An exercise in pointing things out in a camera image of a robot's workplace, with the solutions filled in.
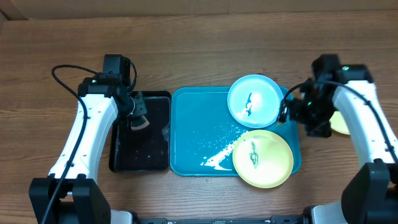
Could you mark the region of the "green scrub sponge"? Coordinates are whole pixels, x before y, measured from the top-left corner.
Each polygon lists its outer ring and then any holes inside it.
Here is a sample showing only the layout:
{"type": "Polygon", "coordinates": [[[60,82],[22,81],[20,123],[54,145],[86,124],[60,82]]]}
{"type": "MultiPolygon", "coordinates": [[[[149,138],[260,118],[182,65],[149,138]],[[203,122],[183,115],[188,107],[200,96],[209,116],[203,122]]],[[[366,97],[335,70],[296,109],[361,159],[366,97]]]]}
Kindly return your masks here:
{"type": "Polygon", "coordinates": [[[150,122],[144,115],[135,117],[130,121],[130,127],[133,131],[145,129],[148,125],[150,125],[150,122]]]}

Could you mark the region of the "yellow plate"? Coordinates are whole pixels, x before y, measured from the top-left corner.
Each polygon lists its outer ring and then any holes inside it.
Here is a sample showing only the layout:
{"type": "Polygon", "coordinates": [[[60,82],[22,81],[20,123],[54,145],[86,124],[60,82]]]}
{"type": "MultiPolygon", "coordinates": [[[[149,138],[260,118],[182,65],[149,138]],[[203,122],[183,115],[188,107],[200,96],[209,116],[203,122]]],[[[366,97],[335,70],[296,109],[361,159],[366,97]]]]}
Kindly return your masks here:
{"type": "Polygon", "coordinates": [[[342,114],[339,111],[335,111],[333,113],[332,117],[330,118],[330,125],[331,129],[336,131],[337,133],[349,135],[348,127],[342,114]]]}
{"type": "Polygon", "coordinates": [[[269,189],[283,184],[289,178],[294,157],[288,143],[278,134],[254,130],[236,141],[233,165],[246,183],[269,189]]]}

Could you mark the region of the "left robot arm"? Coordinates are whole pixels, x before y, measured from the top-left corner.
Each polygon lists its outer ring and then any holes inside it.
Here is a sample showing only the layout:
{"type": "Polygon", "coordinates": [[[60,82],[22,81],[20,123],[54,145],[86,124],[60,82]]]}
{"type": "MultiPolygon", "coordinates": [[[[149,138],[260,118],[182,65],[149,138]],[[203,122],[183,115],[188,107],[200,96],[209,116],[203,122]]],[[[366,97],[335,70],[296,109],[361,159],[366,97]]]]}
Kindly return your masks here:
{"type": "Polygon", "coordinates": [[[29,197],[38,223],[134,223],[113,210],[97,184],[104,144],[113,123],[134,109],[132,83],[88,77],[72,94],[78,109],[63,151],[46,178],[34,178],[29,197]]]}

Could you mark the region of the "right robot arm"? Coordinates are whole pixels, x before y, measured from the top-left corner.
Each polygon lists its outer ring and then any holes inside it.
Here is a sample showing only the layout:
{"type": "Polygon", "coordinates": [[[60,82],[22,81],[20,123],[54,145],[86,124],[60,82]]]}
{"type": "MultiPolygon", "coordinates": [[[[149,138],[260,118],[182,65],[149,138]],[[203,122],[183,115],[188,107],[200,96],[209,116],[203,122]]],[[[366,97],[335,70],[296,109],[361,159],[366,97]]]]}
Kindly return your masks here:
{"type": "Polygon", "coordinates": [[[311,209],[312,223],[397,223],[397,138],[364,65],[313,65],[314,78],[298,84],[302,99],[283,98],[278,122],[304,124],[308,135],[328,138],[339,111],[360,169],[338,202],[311,209]]]}

